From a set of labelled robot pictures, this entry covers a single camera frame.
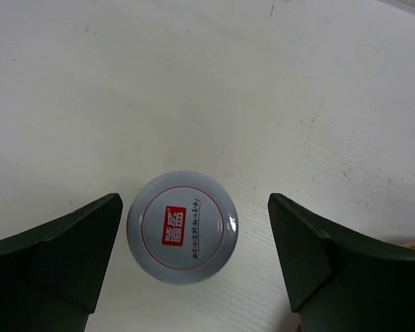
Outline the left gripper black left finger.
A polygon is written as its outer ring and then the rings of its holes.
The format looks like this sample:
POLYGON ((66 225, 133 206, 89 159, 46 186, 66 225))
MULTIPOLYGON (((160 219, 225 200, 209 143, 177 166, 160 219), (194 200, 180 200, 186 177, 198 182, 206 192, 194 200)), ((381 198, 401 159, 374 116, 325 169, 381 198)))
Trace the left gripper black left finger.
POLYGON ((84 331, 122 210, 111 193, 0 240, 0 331, 84 331))

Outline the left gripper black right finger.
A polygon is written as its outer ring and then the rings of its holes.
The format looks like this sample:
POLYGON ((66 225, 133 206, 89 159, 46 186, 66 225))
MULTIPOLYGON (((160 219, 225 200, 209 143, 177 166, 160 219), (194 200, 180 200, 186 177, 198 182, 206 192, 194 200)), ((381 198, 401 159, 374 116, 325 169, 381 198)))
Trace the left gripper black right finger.
POLYGON ((273 193, 268 212, 291 310, 304 331, 415 331, 415 249, 273 193))

